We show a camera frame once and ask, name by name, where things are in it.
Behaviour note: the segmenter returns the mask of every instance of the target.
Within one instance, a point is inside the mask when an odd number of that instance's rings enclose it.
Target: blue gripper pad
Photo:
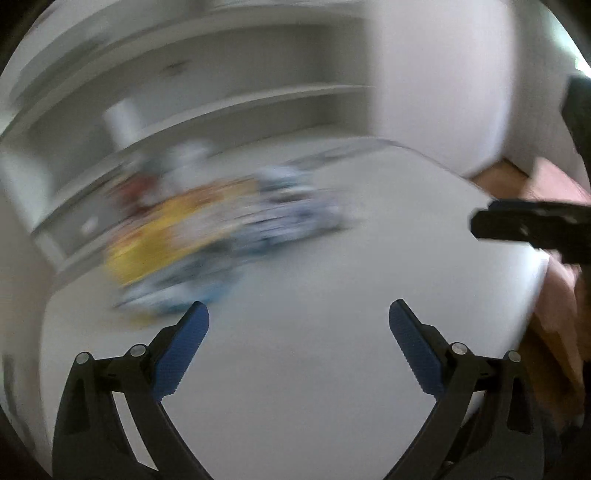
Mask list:
[[[404,300],[390,305],[390,330],[423,391],[439,398],[445,392],[443,366],[423,335],[423,326]]]
[[[195,302],[176,325],[162,329],[154,338],[150,348],[168,342],[152,366],[152,396],[156,401],[176,391],[208,328],[207,307]]]

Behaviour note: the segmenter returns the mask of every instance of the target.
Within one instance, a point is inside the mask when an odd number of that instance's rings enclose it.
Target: wooden surface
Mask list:
[[[501,160],[472,179],[474,184],[499,199],[520,197],[528,176],[508,160]],[[535,315],[519,346],[540,406],[549,412],[560,430],[582,413],[582,396],[555,357],[562,344],[557,335],[543,331]]]

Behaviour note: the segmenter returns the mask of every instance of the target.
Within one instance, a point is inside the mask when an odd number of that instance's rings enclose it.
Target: shelf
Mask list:
[[[242,110],[256,108],[263,105],[271,105],[273,103],[286,102],[288,100],[311,98],[323,95],[363,92],[366,88],[367,87],[364,85],[311,83],[308,85],[287,86],[270,90],[262,90],[260,92],[231,96],[216,102],[207,103],[197,108],[186,110],[176,115],[172,115],[166,120],[158,122],[154,125],[150,125],[149,127],[142,129],[138,135],[138,138],[133,143],[125,146],[123,150],[131,147],[137,147],[140,142],[143,142],[154,135],[158,135],[175,127],[179,127],[180,125],[183,125],[187,122],[207,120],[209,118],[215,118],[221,115],[229,115],[230,113],[240,112]]]
[[[55,193],[47,210],[32,228],[31,233],[33,235],[39,233],[46,224],[51,222],[61,212],[67,210],[72,204],[105,184],[117,175],[119,169],[126,162],[127,159],[116,154],[109,155],[94,167],[86,170],[78,178],[65,185]]]
[[[0,141],[10,134],[20,135],[51,108],[79,87],[114,67],[149,51],[186,40],[238,28],[272,25],[331,24],[359,18],[360,2],[314,2],[309,5],[260,5],[224,7],[209,11],[197,18],[182,22],[169,22],[91,53],[82,61],[56,73],[48,86],[35,95],[27,105],[4,125],[0,124]]]
[[[38,232],[48,222],[66,210],[81,197],[92,192],[117,174],[120,167],[127,162],[126,154],[132,149],[139,148],[141,143],[160,133],[170,131],[191,121],[207,120],[217,116],[228,115],[257,106],[270,105],[288,100],[312,98],[323,95],[337,95],[344,93],[363,92],[366,87],[361,85],[340,85],[330,83],[315,83],[282,87],[261,92],[247,93],[229,97],[217,102],[208,103],[198,108],[190,109],[166,120],[142,129],[138,138],[119,151],[109,155],[94,167],[86,170],[80,177],[68,183],[53,197],[50,206],[33,229]]]

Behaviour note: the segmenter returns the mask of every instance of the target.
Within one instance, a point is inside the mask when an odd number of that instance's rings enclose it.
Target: white table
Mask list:
[[[434,404],[389,331],[391,302],[404,298],[449,341],[502,356],[541,284],[544,254],[470,234],[468,217],[487,195],[411,151],[343,160],[314,181],[344,187],[362,220],[247,265],[211,306],[209,333],[163,402],[217,480],[381,479]],[[122,355],[178,319],[130,319],[110,309],[115,300],[97,268],[48,304],[41,389],[50,436],[78,352]]]

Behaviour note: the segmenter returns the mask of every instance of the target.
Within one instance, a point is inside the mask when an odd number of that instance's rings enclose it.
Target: white wall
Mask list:
[[[39,351],[53,270],[2,190],[0,222],[0,406],[30,451],[48,468],[51,452],[41,410]],[[4,385],[10,362],[14,364],[13,395],[7,398]]]
[[[580,53],[556,17],[538,0],[516,2],[518,90],[505,156],[526,173],[536,157],[549,159],[589,189],[583,161],[560,109]]]
[[[373,132],[470,175],[510,115],[515,17],[502,0],[374,0]]]

